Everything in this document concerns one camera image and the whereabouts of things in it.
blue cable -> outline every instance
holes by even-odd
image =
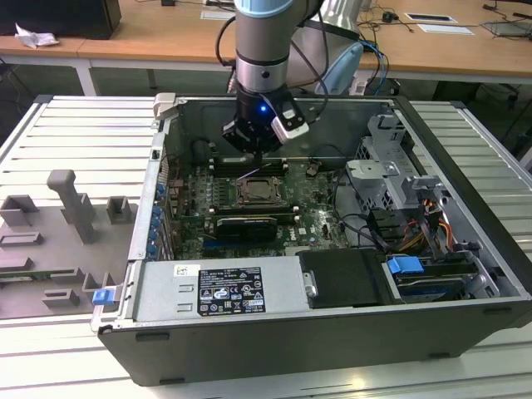
[[[368,47],[370,50],[373,50],[377,57],[379,57],[379,60],[381,61],[381,80],[379,81],[379,86],[377,86],[377,89],[375,90],[375,96],[379,93],[379,90],[381,90],[382,83],[384,83],[384,75],[386,74],[386,65],[384,62],[384,57],[382,56],[381,52],[379,52],[374,46],[372,46],[370,43],[366,42],[365,40],[361,40],[360,43],[362,43],[364,46]]]

white paper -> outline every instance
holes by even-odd
[[[451,35],[474,35],[472,31],[466,27],[453,27],[453,26],[442,26],[442,25],[430,25],[425,23],[418,23],[423,32],[427,33],[449,33]]]
[[[37,46],[53,46],[54,44],[59,44],[59,41],[53,36],[52,33],[35,33],[22,29],[16,23],[17,33],[15,37],[20,43],[24,46],[31,47],[36,49]]]
[[[227,21],[234,16],[234,12],[225,11],[202,11],[201,19],[216,19],[220,21]]]

desk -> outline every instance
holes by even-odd
[[[501,17],[482,9],[488,0],[379,0],[393,7],[402,21],[404,12],[442,13],[459,24],[478,25]],[[499,9],[530,13],[530,6],[499,2]],[[122,20],[111,40],[62,39],[58,47],[24,48],[13,37],[0,37],[0,55],[16,64],[61,65],[76,68],[86,95],[94,96],[92,67],[223,71],[214,55],[214,39],[222,21],[202,20],[200,5],[182,3],[162,7],[159,2],[121,0]],[[374,9],[375,17],[381,11]],[[362,13],[361,20],[371,18]],[[412,25],[381,26],[377,40],[390,59],[388,76],[436,81],[532,83],[532,43],[494,39],[483,27],[472,27],[474,36],[424,33]],[[369,39],[372,33],[363,28]],[[225,57],[234,56],[234,29],[221,46]],[[373,71],[374,55],[364,54],[360,69]]]

warning label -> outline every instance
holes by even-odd
[[[200,270],[200,316],[266,312],[260,268]]]

blue plastic clip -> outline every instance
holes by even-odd
[[[115,290],[102,288],[97,289],[92,295],[92,304],[97,305],[112,305],[115,303]]]
[[[417,256],[396,256],[387,261],[392,274],[423,273],[425,269]]]

